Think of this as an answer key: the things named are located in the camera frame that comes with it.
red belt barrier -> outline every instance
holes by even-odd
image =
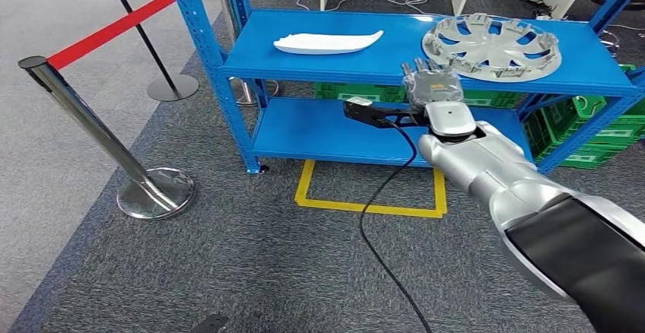
[[[132,29],[137,24],[148,19],[150,16],[158,13],[166,8],[168,5],[175,2],[175,0],[152,0],[149,3],[134,10],[132,13],[121,17],[119,20],[107,25],[103,29],[98,30],[90,36],[68,46],[67,48],[51,55],[48,60],[49,63],[56,69],[61,69],[66,65],[78,60],[80,57],[85,56],[89,52],[95,50],[99,46],[109,42],[117,36],[125,33],[127,30]]]

robotic hand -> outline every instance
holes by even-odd
[[[509,260],[547,293],[574,300],[599,332],[645,332],[645,224],[599,196],[537,172],[521,147],[462,102],[459,78],[433,62],[403,64],[410,109],[345,102],[378,128],[427,126],[423,158],[491,214]]]

chrome stanchion base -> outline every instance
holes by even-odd
[[[253,95],[249,88],[237,77],[229,78],[230,87],[233,89],[233,95],[237,99],[237,105],[241,107],[254,107],[258,103],[251,97]],[[276,80],[266,80],[267,91],[271,96],[278,96],[280,94],[280,84]]]
[[[199,82],[188,75],[171,76],[177,92],[170,88],[165,78],[159,77],[148,85],[148,96],[157,101],[177,101],[191,97],[199,89]]]
[[[129,179],[116,194],[116,203],[121,211],[135,219],[159,220],[172,217],[182,212],[195,197],[195,184],[180,170],[155,168],[148,170],[148,177],[176,207],[169,210],[159,205],[136,182]]]

yellow square marking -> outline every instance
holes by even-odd
[[[313,165],[316,164],[315,160],[305,160],[302,175],[296,189],[294,200],[299,206],[306,206],[308,208],[320,209],[334,209],[343,211],[362,211],[365,204],[357,204],[354,202],[343,201],[328,201],[316,200],[307,198],[309,186],[311,184],[311,176],[313,175]],[[407,217],[436,217],[441,218],[448,212],[446,204],[446,181],[443,178],[443,173],[436,168],[433,168],[434,178],[434,209],[418,209],[418,208],[402,208],[399,206],[387,205],[370,205],[367,209],[368,213],[375,214],[390,214],[390,215],[403,215]]]

metal pole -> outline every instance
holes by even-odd
[[[128,14],[132,13],[132,6],[130,6],[128,0],[120,1]],[[188,75],[177,75],[174,76],[175,78],[173,80],[173,78],[168,74],[161,58],[159,58],[157,51],[152,46],[148,35],[143,30],[143,27],[140,24],[137,24],[136,28],[165,79],[165,83],[161,78],[153,81],[148,86],[148,96],[159,101],[177,101],[190,97],[197,92],[199,89],[199,82],[197,82],[193,77]]]
[[[195,186],[188,175],[169,168],[146,171],[45,57],[28,57],[18,65],[128,174],[130,180],[116,196],[124,213],[137,219],[156,220],[171,217],[188,206],[195,195]]]

